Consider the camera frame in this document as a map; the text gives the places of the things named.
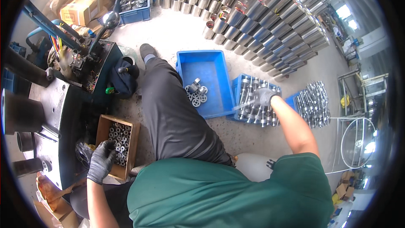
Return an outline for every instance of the black pants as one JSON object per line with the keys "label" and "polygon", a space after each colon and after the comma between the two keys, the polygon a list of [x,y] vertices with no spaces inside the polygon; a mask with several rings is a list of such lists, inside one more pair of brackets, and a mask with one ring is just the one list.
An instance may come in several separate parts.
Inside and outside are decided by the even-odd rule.
{"label": "black pants", "polygon": [[[152,58],[146,64],[142,109],[156,160],[185,157],[232,165],[224,144],[188,99],[180,75],[165,60]],[[120,227],[132,227],[126,204],[131,184],[103,185]],[[89,218],[86,187],[74,190],[70,203],[77,214]]]}

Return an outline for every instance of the wooden box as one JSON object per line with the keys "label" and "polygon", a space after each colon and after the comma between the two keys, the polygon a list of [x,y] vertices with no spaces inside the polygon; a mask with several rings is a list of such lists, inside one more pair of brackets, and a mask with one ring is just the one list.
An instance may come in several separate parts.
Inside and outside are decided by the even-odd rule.
{"label": "wooden box", "polygon": [[113,123],[115,122],[128,125],[131,127],[127,164],[125,167],[113,164],[113,168],[109,173],[110,176],[124,181],[126,180],[127,176],[129,175],[129,172],[131,171],[132,168],[134,168],[135,165],[135,155],[136,155],[136,147],[138,145],[140,123],[130,123],[128,121],[114,117],[112,115],[107,114],[100,115],[99,127],[97,128],[96,146],[98,146],[103,141],[108,140],[109,129],[110,127],[113,126]]}

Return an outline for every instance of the black work glove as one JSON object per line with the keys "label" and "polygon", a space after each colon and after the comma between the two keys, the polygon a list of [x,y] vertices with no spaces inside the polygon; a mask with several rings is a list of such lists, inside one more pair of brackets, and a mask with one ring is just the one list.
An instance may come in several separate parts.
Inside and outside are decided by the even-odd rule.
{"label": "black work glove", "polygon": [[271,98],[277,95],[275,91],[267,88],[259,88],[256,92],[255,104],[261,106],[270,106]]}
{"label": "black work glove", "polygon": [[115,158],[115,150],[112,149],[113,147],[113,141],[104,141],[99,144],[93,152],[87,179],[100,185],[103,184],[103,179],[109,174],[113,167],[113,160]]}

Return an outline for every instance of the black shoe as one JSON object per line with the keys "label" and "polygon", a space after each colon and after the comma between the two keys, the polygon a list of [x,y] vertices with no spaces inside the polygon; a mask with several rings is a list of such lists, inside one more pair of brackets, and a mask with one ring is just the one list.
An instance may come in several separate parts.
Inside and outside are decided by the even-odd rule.
{"label": "black shoe", "polygon": [[146,55],[153,54],[155,57],[158,57],[156,50],[147,43],[144,43],[139,47],[139,52],[140,52],[140,57],[142,58],[142,60],[144,62],[145,62],[144,59],[145,59]]}

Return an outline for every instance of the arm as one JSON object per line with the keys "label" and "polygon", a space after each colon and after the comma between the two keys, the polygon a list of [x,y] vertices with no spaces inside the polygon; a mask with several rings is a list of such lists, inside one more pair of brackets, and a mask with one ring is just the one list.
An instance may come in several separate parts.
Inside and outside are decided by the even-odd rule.
{"label": "arm", "polygon": [[119,227],[107,204],[103,186],[90,179],[87,179],[87,205],[93,227]]}
{"label": "arm", "polygon": [[271,98],[271,107],[280,121],[292,153],[311,152],[319,157],[318,145],[304,119],[280,96],[275,95]]}
{"label": "arm", "polygon": [[87,205],[94,227],[119,227],[108,206],[103,189],[103,179],[113,167],[115,150],[113,141],[104,141],[95,149],[87,173]]}

